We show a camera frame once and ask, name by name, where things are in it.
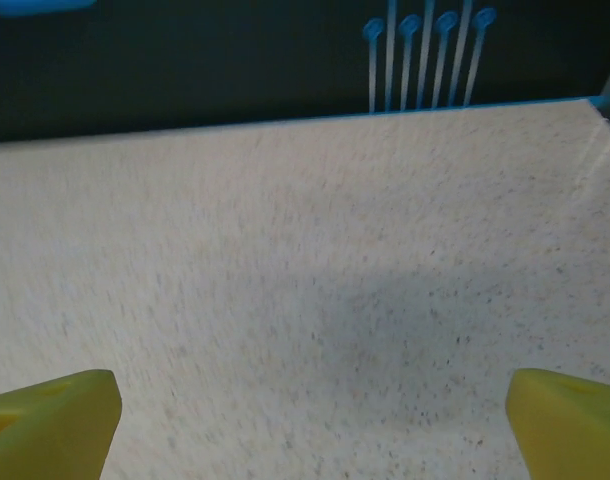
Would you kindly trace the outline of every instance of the white speckled tabletop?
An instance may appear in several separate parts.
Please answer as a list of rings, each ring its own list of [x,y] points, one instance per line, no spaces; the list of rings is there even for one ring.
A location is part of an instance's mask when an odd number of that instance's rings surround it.
[[[525,479],[517,367],[610,383],[585,101],[0,147],[0,392],[112,369],[104,480]]]

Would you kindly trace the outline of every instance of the countertop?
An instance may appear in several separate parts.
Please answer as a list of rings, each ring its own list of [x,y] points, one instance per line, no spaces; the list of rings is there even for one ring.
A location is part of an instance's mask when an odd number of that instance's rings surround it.
[[[540,367],[610,383],[585,101],[0,147],[0,392],[115,372],[124,479],[526,479]]]

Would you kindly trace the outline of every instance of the blue object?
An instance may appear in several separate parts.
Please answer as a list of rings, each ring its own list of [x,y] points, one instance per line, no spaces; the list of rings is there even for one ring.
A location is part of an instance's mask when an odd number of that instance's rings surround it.
[[[96,0],[0,0],[1,17],[21,17],[89,7]]]

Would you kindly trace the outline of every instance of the dark background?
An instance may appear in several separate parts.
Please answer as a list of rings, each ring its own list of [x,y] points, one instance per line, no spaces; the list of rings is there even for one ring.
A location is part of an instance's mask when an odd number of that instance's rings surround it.
[[[397,22],[410,13],[422,17],[423,5],[399,0]],[[472,104],[600,93],[610,71],[610,0],[479,0],[474,13],[486,6],[498,16],[487,31]],[[450,9],[460,16],[461,1],[438,0],[435,18]],[[0,141],[366,113],[362,28],[386,16],[387,0],[98,0],[77,12],[0,18]],[[470,30],[457,105],[474,37]],[[424,105],[437,38],[433,33]],[[411,105],[420,32],[415,40]],[[397,37],[394,107],[401,59]]]

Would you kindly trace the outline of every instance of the dark wall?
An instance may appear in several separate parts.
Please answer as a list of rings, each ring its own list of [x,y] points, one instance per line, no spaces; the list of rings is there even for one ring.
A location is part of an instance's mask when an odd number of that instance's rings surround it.
[[[610,70],[610,0],[490,0],[472,104],[596,95]],[[434,19],[460,0],[437,0]],[[366,113],[362,28],[388,0],[98,0],[70,13],[0,18],[0,141],[267,119]],[[423,16],[399,0],[397,23]],[[458,25],[447,43],[444,106]],[[456,105],[476,32],[469,29]],[[385,32],[376,109],[383,109]],[[415,99],[421,32],[414,36]],[[423,106],[431,102],[439,35],[432,33]],[[392,105],[403,42],[396,38]]]

